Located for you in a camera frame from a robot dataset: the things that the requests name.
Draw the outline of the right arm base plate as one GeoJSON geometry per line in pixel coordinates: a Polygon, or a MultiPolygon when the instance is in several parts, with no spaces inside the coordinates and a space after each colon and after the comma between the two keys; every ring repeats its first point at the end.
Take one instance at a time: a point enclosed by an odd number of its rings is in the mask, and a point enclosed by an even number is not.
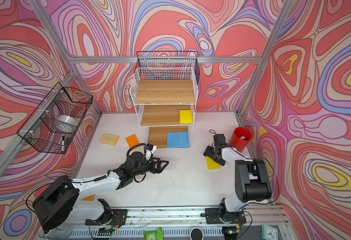
{"type": "Polygon", "coordinates": [[[200,214],[200,216],[205,218],[206,223],[209,225],[237,224],[242,226],[246,224],[243,211],[231,213],[220,208],[205,208],[204,213],[200,214]]]}

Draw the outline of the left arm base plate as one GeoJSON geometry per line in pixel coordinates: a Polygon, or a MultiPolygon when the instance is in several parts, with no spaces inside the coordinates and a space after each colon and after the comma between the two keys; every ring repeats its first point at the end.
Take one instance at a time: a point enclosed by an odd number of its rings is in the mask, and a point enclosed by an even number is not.
{"type": "Polygon", "coordinates": [[[127,220],[127,209],[112,209],[104,211],[96,220],[85,220],[86,226],[112,226],[121,227],[125,225],[127,220]]]}

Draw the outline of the yellow sponge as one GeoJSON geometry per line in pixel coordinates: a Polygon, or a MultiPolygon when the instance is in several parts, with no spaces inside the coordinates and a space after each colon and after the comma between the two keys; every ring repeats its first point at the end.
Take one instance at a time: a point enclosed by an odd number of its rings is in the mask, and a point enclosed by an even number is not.
{"type": "Polygon", "coordinates": [[[205,157],[205,162],[208,170],[217,170],[220,168],[220,165],[209,157],[205,157]]]}
{"type": "Polygon", "coordinates": [[[180,110],[179,111],[179,123],[181,125],[192,125],[192,123],[193,123],[192,110],[180,110]]]}

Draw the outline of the blue sponge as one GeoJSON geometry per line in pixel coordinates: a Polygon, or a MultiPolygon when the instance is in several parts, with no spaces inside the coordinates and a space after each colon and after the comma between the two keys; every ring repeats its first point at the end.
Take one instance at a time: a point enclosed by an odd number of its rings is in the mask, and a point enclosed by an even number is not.
{"type": "Polygon", "coordinates": [[[167,135],[167,148],[168,149],[178,148],[178,133],[168,133],[168,135],[167,135]]]}
{"type": "Polygon", "coordinates": [[[189,148],[188,132],[178,132],[177,133],[177,147],[178,148],[189,148]]]}

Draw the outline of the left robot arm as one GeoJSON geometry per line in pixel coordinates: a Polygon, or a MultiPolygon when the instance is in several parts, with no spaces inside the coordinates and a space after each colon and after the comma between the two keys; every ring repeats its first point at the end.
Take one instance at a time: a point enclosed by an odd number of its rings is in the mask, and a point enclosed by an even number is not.
{"type": "Polygon", "coordinates": [[[112,209],[105,199],[81,205],[80,201],[106,191],[119,190],[136,181],[136,176],[160,174],[169,161],[153,157],[153,153],[127,154],[126,161],[117,169],[87,179],[61,176],[51,183],[32,203],[43,233],[47,234],[64,223],[84,221],[87,226],[120,227],[125,219],[112,209]]]}

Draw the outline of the white wire wooden shelf rack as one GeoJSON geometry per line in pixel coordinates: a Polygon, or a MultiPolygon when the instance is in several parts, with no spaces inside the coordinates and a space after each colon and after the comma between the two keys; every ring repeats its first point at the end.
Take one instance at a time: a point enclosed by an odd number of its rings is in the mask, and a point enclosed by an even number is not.
{"type": "Polygon", "coordinates": [[[165,149],[168,133],[178,132],[191,140],[198,98],[193,68],[138,67],[129,93],[146,143],[165,149]],[[192,125],[179,123],[180,110],[192,110],[192,125]]]}

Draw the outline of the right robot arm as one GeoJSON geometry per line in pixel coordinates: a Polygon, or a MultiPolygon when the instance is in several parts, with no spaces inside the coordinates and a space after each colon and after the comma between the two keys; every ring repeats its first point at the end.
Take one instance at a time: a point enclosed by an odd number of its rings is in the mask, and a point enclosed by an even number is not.
{"type": "Polygon", "coordinates": [[[245,222],[244,208],[250,204],[262,204],[269,200],[272,189],[264,160],[251,159],[238,152],[226,142],[223,134],[214,134],[212,145],[203,154],[215,163],[234,168],[234,192],[223,198],[217,208],[206,208],[206,223],[242,225],[245,222]]]}

